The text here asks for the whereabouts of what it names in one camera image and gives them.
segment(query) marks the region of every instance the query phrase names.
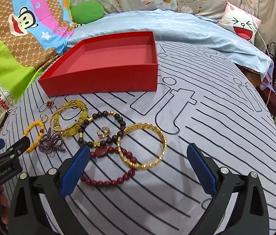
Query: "jewelry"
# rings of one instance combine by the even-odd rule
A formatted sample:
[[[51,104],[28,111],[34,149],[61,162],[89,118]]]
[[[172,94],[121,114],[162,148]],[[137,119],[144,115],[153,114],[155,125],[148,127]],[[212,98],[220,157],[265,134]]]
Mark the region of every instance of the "jewelry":
[[[64,110],[68,108],[73,108],[73,107],[77,107],[81,110],[80,117],[71,126],[62,129],[59,123],[60,113],[62,113]],[[87,116],[88,116],[88,108],[86,104],[84,104],[81,100],[71,100],[71,101],[65,102],[62,106],[60,106],[55,111],[55,113],[53,113],[50,120],[50,124],[52,120],[54,120],[53,130],[56,132],[59,132],[60,136],[70,137],[70,136],[74,136],[78,132],[78,129],[83,124],[83,120],[86,119]]]
[[[122,148],[122,152],[124,155],[129,156],[133,161],[137,162],[137,159],[133,157],[133,153],[127,152],[125,149]],[[113,154],[116,153],[118,154],[118,149],[117,147],[109,147],[105,151],[102,151],[100,148],[97,148],[94,152],[90,153],[90,159],[93,158],[102,158],[104,156],[107,156],[107,154]],[[110,187],[110,186],[117,186],[118,184],[123,184],[125,181],[128,181],[131,177],[135,175],[135,170],[130,169],[128,172],[125,172],[125,174],[122,177],[117,178],[116,180],[108,180],[108,181],[97,181],[97,180],[92,180],[89,178],[89,176],[84,172],[80,180],[85,182],[86,184],[93,185],[93,186],[100,186],[100,187]]]
[[[111,130],[110,128],[106,127],[106,126],[103,126],[101,128],[101,130],[97,130],[97,135],[100,139],[103,139],[103,138],[106,138],[107,136],[109,136],[111,133]]]
[[[120,124],[120,131],[117,133],[117,135],[113,135],[112,137],[108,137],[106,140],[101,140],[101,141],[89,141],[86,142],[84,141],[84,131],[86,129],[86,127],[94,120],[101,118],[101,117],[107,117],[107,116],[114,116],[114,118],[118,121],[118,123]],[[103,112],[98,112],[98,113],[94,113],[92,114],[92,116],[88,119],[84,120],[84,123],[80,126],[80,129],[78,130],[79,132],[79,138],[78,138],[78,142],[82,145],[87,145],[90,148],[93,147],[105,147],[107,144],[112,144],[113,142],[116,144],[117,142],[117,138],[118,137],[123,137],[124,133],[123,130],[125,130],[126,128],[126,122],[124,121],[124,119],[122,117],[120,117],[119,114],[115,113],[114,111],[103,111]]]
[[[126,155],[123,154],[121,147],[120,147],[120,140],[121,137],[118,137],[117,139],[117,148],[118,148],[118,153],[120,155],[120,158],[123,160],[123,162],[129,166],[132,169],[151,169],[153,167],[155,167],[156,165],[158,165],[166,152],[167,149],[167,141],[165,138],[165,135],[163,134],[163,132],[161,131],[161,129],[153,124],[149,124],[149,123],[136,123],[136,124],[132,124],[128,127],[125,128],[125,130],[123,130],[124,135],[135,131],[137,129],[148,129],[148,130],[152,130],[154,131],[157,135],[159,135],[162,143],[163,143],[163,150],[162,150],[162,154],[159,156],[158,159],[156,159],[154,162],[151,162],[149,164],[138,164],[138,163],[134,163],[132,162],[130,159],[127,158]]]
[[[26,128],[26,130],[25,130],[25,132],[24,132],[24,136],[27,136],[28,135],[28,133],[31,131],[31,129],[34,127],[34,126],[40,126],[40,133],[39,133],[39,136],[38,136],[38,138],[36,139],[36,141],[25,151],[26,153],[27,152],[31,152],[31,151],[33,151],[36,147],[37,147],[37,145],[38,145],[38,143],[39,143],[39,141],[41,140],[41,138],[43,137],[43,132],[44,132],[44,123],[48,120],[48,116],[47,115],[44,115],[45,116],[45,119],[44,120],[37,120],[37,121],[34,121],[34,122],[32,122],[27,128]]]
[[[38,143],[38,148],[42,153],[50,154],[53,151],[65,152],[63,146],[63,139],[58,133],[51,135],[51,127],[49,127],[47,134],[43,135]]]

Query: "pink pillow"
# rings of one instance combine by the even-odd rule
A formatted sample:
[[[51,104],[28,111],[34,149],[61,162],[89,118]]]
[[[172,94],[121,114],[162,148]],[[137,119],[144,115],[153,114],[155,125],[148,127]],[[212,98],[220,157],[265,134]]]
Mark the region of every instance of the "pink pillow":
[[[252,44],[254,43],[255,34],[260,24],[260,19],[250,15],[229,2],[227,2],[224,16],[218,23],[219,26],[237,34]]]

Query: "star print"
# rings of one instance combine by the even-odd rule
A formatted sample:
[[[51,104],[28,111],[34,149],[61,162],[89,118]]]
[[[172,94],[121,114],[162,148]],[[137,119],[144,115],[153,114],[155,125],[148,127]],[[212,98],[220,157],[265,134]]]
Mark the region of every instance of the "star print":
[[[41,38],[45,38],[45,39],[49,40],[51,37],[52,37],[52,36],[49,35],[49,32],[46,32],[46,33],[45,33],[45,32],[42,32]]]

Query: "red box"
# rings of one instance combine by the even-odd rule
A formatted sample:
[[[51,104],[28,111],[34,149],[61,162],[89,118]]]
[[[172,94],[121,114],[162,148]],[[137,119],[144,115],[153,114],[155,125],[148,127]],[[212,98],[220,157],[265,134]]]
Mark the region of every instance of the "red box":
[[[158,60],[153,32],[82,40],[38,80],[48,96],[156,91]]]

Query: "gold bangle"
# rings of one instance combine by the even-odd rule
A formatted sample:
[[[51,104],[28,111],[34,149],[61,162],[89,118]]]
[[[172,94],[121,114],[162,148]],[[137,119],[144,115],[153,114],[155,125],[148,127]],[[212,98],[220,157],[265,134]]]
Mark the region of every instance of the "gold bangle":
[[[149,164],[138,164],[138,163],[132,163],[128,158],[126,158],[125,155],[123,155],[122,151],[121,151],[121,147],[120,147],[120,140],[121,140],[121,137],[118,137],[117,139],[117,149],[118,149],[118,152],[119,152],[119,155],[120,155],[120,158],[123,160],[123,162],[129,166],[130,168],[132,169],[151,169],[153,167],[155,167],[156,165],[158,165],[164,155],[165,155],[165,152],[166,152],[166,149],[167,149],[167,141],[166,141],[166,138],[165,138],[165,135],[164,133],[160,130],[159,127],[153,125],[153,124],[149,124],[149,123],[136,123],[136,124],[132,124],[128,127],[125,128],[125,130],[123,131],[124,132],[124,135],[132,132],[132,131],[135,131],[137,129],[148,129],[148,130],[152,130],[154,131],[157,135],[159,135],[160,137],[160,140],[162,140],[162,144],[163,144],[163,150],[162,150],[162,154],[159,156],[158,159],[156,159],[154,162],[151,162]]]
[[[34,127],[34,126],[40,126],[40,133],[39,133],[39,136],[38,136],[38,138],[36,139],[36,141],[25,151],[26,153],[28,153],[28,152],[31,152],[31,151],[33,151],[36,147],[37,147],[37,145],[38,145],[38,143],[39,143],[39,141],[41,140],[41,138],[43,137],[43,131],[44,131],[44,123],[48,120],[48,116],[47,115],[44,115],[45,116],[45,119],[43,120],[43,119],[41,119],[41,120],[37,120],[37,121],[34,121],[34,122],[32,122],[27,128],[26,128],[26,130],[25,130],[25,132],[24,132],[24,136],[27,136],[28,135],[28,133],[30,132],[30,130]]]
[[[111,133],[111,130],[107,126],[103,126],[100,130],[97,130],[97,135],[100,139],[106,138],[107,136],[110,135],[110,133]]]
[[[62,113],[64,110],[68,108],[73,108],[73,107],[77,107],[81,110],[80,117],[71,126],[62,129],[59,123],[60,113]],[[53,120],[54,123],[53,123],[52,129],[56,132],[59,132],[60,136],[70,137],[70,136],[74,136],[78,132],[78,130],[80,129],[80,126],[83,124],[83,121],[87,119],[87,116],[88,116],[88,108],[86,104],[84,104],[81,100],[71,100],[71,101],[65,102],[53,113],[50,120],[50,124],[52,123],[52,120]]]

